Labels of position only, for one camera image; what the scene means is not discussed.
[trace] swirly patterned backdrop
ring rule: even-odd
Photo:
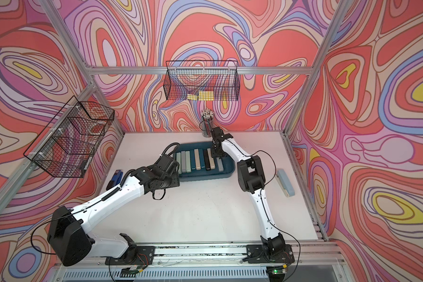
[[[236,59],[240,66],[310,66],[332,1],[61,1],[58,10],[92,66],[163,66]],[[228,130],[281,130],[305,76],[243,75],[238,102],[166,101],[163,76],[99,75],[125,131],[198,130],[204,107]]]
[[[97,75],[124,131],[199,130],[200,112],[215,112],[227,130],[282,130],[305,80],[304,75],[255,75],[252,90],[238,101],[166,100],[162,75]]]
[[[423,0],[356,0],[289,132],[357,281],[423,281]]]
[[[0,187],[37,133],[84,87],[37,0],[0,1]],[[94,195],[117,142],[111,128],[82,179],[52,178],[41,169],[31,174],[0,215],[0,282],[43,280],[56,258],[31,247],[31,231],[58,206]],[[38,229],[35,243],[50,251],[46,234]]]
[[[243,66],[311,65],[331,0],[86,0],[58,9],[89,65],[163,66],[234,58]],[[245,77],[245,84],[254,84]]]

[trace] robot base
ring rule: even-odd
[[[291,245],[285,245],[285,251],[273,256],[268,260],[265,256],[263,245],[246,245],[246,253],[248,257],[244,259],[249,264],[251,263],[284,263],[290,265],[294,263],[294,255],[291,249]]]
[[[155,246],[130,246],[120,258],[107,257],[105,265],[151,265],[154,251]]]

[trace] yellow sticky note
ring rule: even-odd
[[[213,91],[199,91],[200,101],[214,101],[214,99]]]

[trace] metal vent grille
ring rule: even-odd
[[[114,279],[120,280],[158,280],[158,279],[211,279],[211,278],[267,278],[266,267],[191,267],[191,268],[147,268],[140,274],[121,275],[121,269],[111,270]],[[107,268],[73,268],[68,269],[63,277],[66,281],[110,281]]]

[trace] cable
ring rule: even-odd
[[[204,121],[206,121],[206,120],[203,120],[203,121],[201,121],[201,122],[199,123],[199,129],[201,129],[201,124],[202,124]],[[207,121],[207,123],[208,123],[208,125],[209,125],[209,127],[210,127],[210,129],[211,129],[211,128],[212,128],[212,125],[210,124],[210,121]]]
[[[130,173],[134,172],[134,169],[129,170],[128,172],[125,173],[124,177],[121,180],[121,183],[119,183],[119,186],[122,187],[125,183],[125,180],[127,179],[127,177],[129,177]]]
[[[136,254],[136,256],[139,258],[139,260],[142,261],[142,267],[144,268],[146,266],[146,263],[144,262],[144,260],[141,259],[141,257],[139,256],[139,254]]]
[[[111,274],[110,264],[108,264],[108,272],[110,273],[110,277],[111,277],[111,279],[113,279],[113,282],[116,282],[113,275]]]
[[[71,215],[74,215],[74,214],[79,213],[79,212],[82,212],[82,211],[84,211],[84,209],[79,210],[79,211],[76,211],[76,212],[74,212],[74,213],[70,213],[70,214],[65,215],[65,216],[62,216],[62,217],[58,217],[58,218],[52,219],[52,220],[47,221],[47,222],[45,222],[45,223],[41,223],[41,224],[39,224],[39,225],[38,225],[38,226],[37,226],[37,227],[33,230],[33,232],[32,232],[32,233],[31,233],[31,235],[30,235],[30,243],[31,243],[31,246],[32,246],[32,247],[33,247],[36,251],[38,251],[38,252],[40,252],[40,253],[42,253],[42,254],[46,254],[46,255],[56,255],[56,253],[47,253],[47,252],[43,252],[43,251],[41,251],[41,250],[38,250],[38,249],[35,247],[35,245],[33,244],[33,235],[34,235],[35,231],[36,231],[38,228],[40,228],[41,226],[43,226],[44,224],[50,223],[50,222],[55,221],[55,220],[63,219],[63,218],[66,218],[66,217],[70,217]]]
[[[149,260],[147,259],[147,256],[145,254],[140,254],[140,255],[143,255],[144,257],[146,257],[147,266],[149,266]]]
[[[284,282],[284,281],[287,281],[287,279],[289,279],[294,274],[294,272],[296,271],[296,269],[298,269],[299,257],[301,256],[301,244],[299,243],[298,240],[296,240],[296,238],[292,234],[289,234],[289,233],[287,233],[287,232],[285,232],[283,230],[280,230],[274,224],[271,223],[271,221],[269,220],[269,217],[268,217],[268,213],[266,212],[266,209],[265,209],[265,204],[263,203],[263,200],[262,200],[262,189],[260,189],[259,196],[260,196],[260,201],[262,202],[263,210],[265,211],[265,215],[266,215],[266,218],[268,219],[269,224],[271,224],[275,229],[279,230],[280,232],[283,232],[283,233],[289,235],[290,237],[292,237],[296,241],[296,243],[298,243],[298,245],[299,245],[299,254],[298,254],[298,259],[296,260],[296,267],[294,268],[293,272],[287,278],[285,278],[282,281],[282,282]]]
[[[245,156],[245,157],[252,157],[253,155],[255,155],[255,154],[257,154],[258,152],[264,152],[266,155],[268,155],[270,158],[271,158],[271,161],[272,161],[272,163],[274,164],[274,175],[273,175],[273,177],[270,179],[270,181],[268,181],[267,183],[265,183],[264,185],[266,186],[268,183],[270,183],[275,177],[276,177],[276,172],[277,172],[277,167],[276,167],[276,163],[274,162],[274,159],[271,157],[271,155],[270,154],[268,154],[267,152],[265,152],[264,150],[258,150],[258,151],[256,151],[254,154],[252,154],[252,155],[246,155],[246,154],[244,154],[239,148],[238,148],[238,146],[236,145],[236,144],[234,144],[233,142],[231,142],[230,140],[229,140],[229,142],[232,144],[232,145],[234,145],[235,146],[235,148],[237,148],[237,150],[243,155],[243,156]]]
[[[169,266],[173,266],[179,263],[184,262],[186,259],[182,259],[181,261],[175,262],[175,263],[171,263],[171,264],[164,264],[164,265],[154,265],[152,264],[152,267],[169,267]]]
[[[263,252],[260,252],[258,256],[254,257],[254,256],[250,256],[250,257],[245,257],[242,259],[243,262],[249,261],[250,259],[258,259],[259,257],[261,257],[263,255]]]
[[[174,146],[175,145],[175,149],[174,150],[172,150],[169,154],[166,154],[166,152],[168,151],[168,149],[169,148],[171,148],[172,146]],[[179,147],[180,147],[180,143],[177,143],[177,142],[174,142],[174,143],[171,143],[171,144],[169,144],[165,149],[164,149],[164,151],[163,151],[163,153],[161,153],[161,155],[163,156],[164,154],[166,154],[167,156],[170,156],[170,155],[172,155],[175,151],[177,151],[178,149],[179,149]]]
[[[85,210],[89,209],[90,207],[97,205],[98,203],[102,202],[102,199],[98,200],[97,202],[95,202],[94,204],[92,204],[91,206],[88,206],[85,208]]]

